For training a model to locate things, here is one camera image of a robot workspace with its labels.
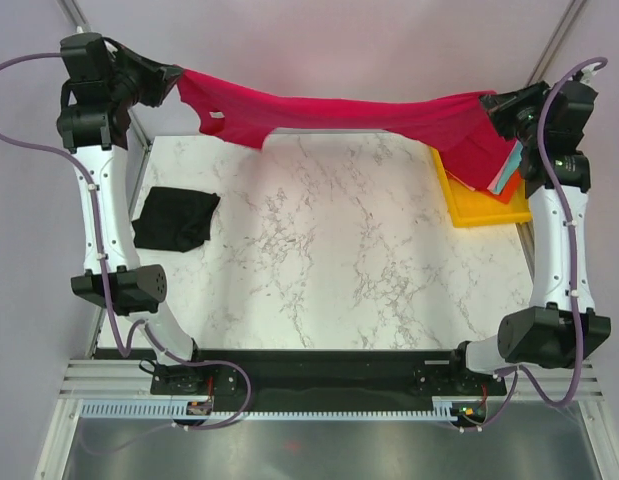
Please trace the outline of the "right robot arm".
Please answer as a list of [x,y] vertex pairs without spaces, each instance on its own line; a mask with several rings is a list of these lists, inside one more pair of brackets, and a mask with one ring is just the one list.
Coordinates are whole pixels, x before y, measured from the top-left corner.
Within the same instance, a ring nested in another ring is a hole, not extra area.
[[591,173],[578,148],[596,97],[569,79],[480,99],[497,134],[522,146],[518,170],[532,214],[533,287],[528,307],[505,316],[496,335],[458,346],[458,362],[446,371],[458,393],[514,364],[572,369],[610,335],[610,320],[597,314],[588,284],[584,223]]

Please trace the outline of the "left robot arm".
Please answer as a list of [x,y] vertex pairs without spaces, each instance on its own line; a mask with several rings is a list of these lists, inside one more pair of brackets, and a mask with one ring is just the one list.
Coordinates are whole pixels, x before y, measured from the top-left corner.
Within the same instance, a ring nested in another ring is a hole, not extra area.
[[179,387],[200,392],[209,371],[192,359],[196,342],[166,303],[164,268],[139,258],[125,185],[131,108],[161,106],[183,70],[94,32],[64,38],[60,57],[68,79],[56,125],[74,165],[86,236],[84,272],[72,278],[72,291],[106,310],[121,354],[131,350],[131,338],[121,337],[117,325],[126,319],[152,344],[160,363],[182,361],[173,375]]

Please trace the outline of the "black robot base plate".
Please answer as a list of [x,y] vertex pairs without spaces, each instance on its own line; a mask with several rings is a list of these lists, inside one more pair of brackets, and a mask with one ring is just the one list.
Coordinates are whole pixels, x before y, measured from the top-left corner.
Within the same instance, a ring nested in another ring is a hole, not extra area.
[[506,393],[502,382],[467,370],[452,350],[201,350],[196,359],[198,368],[144,361],[152,394],[209,393],[231,411],[243,403],[352,411]]

